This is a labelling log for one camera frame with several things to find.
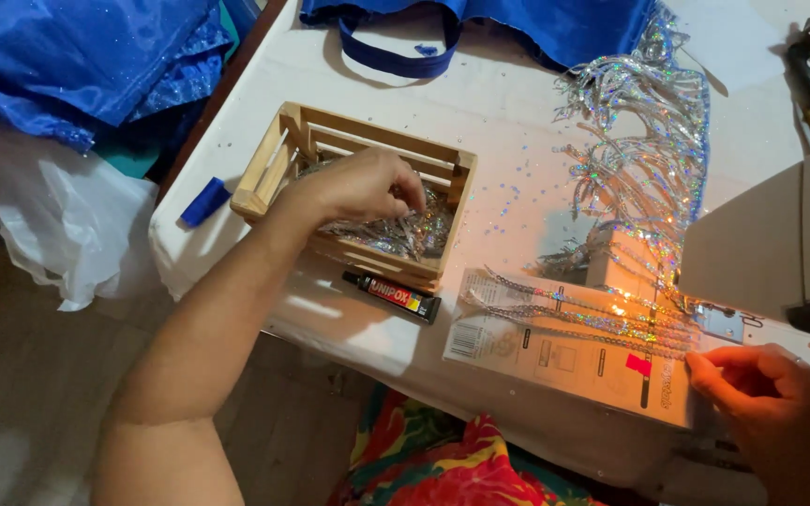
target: white plastic bag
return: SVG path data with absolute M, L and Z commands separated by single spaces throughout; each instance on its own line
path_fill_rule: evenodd
M 17 267 L 59 288 L 61 311 L 160 284 L 147 235 L 156 192 L 94 153 L 0 125 L 0 233 Z

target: table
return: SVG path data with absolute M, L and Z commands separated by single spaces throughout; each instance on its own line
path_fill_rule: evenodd
M 783 31 L 810 15 L 810 6 L 792 0 L 753 4 Z M 201 139 L 185 147 L 183 170 L 152 217 L 150 240 L 170 293 L 177 298 L 186 293 L 248 231 L 226 206 L 193 231 L 179 227 L 177 219 L 212 176 L 235 186 L 283 101 L 458 146 L 479 156 L 476 198 L 456 232 L 459 247 L 446 266 L 444 304 L 435 325 L 422 326 L 359 296 L 340 279 L 342 266 L 306 252 L 265 330 L 456 416 L 489 411 L 509 441 L 605 483 L 674 503 L 763 502 L 752 476 L 676 456 L 674 449 L 690 441 L 687 433 L 441 360 L 465 267 L 488 263 L 516 272 L 538 255 L 556 251 L 568 237 L 585 237 L 591 225 L 570 220 L 563 166 L 570 163 L 552 152 L 568 142 L 589 141 L 585 132 L 552 123 L 553 109 L 564 103 L 553 90 L 555 74 L 495 30 L 469 25 L 445 75 L 421 81 L 383 75 L 341 56 L 334 30 L 302 28 L 297 7 L 296 2 L 274 4 L 273 27 L 254 35 L 263 38 L 260 47 L 238 68 L 236 86 L 227 90 L 222 107 L 211 108 L 207 130 L 200 125 Z M 265 15 L 273 15 L 271 5 Z M 440 34 L 425 29 L 419 20 L 404 19 L 359 31 L 359 37 L 406 52 L 419 41 L 438 40 Z M 681 64 L 696 67 L 689 59 Z M 714 94 L 704 212 L 800 161 L 794 125 L 793 102 L 781 76 L 732 97 Z M 508 204 L 511 211 L 503 215 L 504 202 L 516 195 L 511 186 L 523 188 L 520 204 Z M 810 362 L 807 339 L 780 327 L 770 336 Z

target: blue fabric strap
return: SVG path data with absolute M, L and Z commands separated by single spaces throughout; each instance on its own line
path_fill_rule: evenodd
M 343 43 L 343 52 L 351 59 L 389 74 L 423 79 L 441 75 L 447 68 L 458 48 L 458 37 L 461 35 L 461 23 L 449 12 L 443 14 L 445 52 L 431 57 L 409 58 L 400 54 L 376 48 L 361 40 L 356 40 L 352 33 L 358 27 L 358 20 L 348 17 L 339 18 L 339 36 Z

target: hand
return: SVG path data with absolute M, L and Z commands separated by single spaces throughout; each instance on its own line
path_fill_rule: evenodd
M 313 207 L 322 223 L 404 217 L 410 208 L 423 213 L 427 205 L 418 174 L 395 153 L 380 148 L 358 151 L 289 184 L 279 199 Z
M 810 365 L 776 344 L 687 353 L 687 364 L 771 504 L 810 504 Z

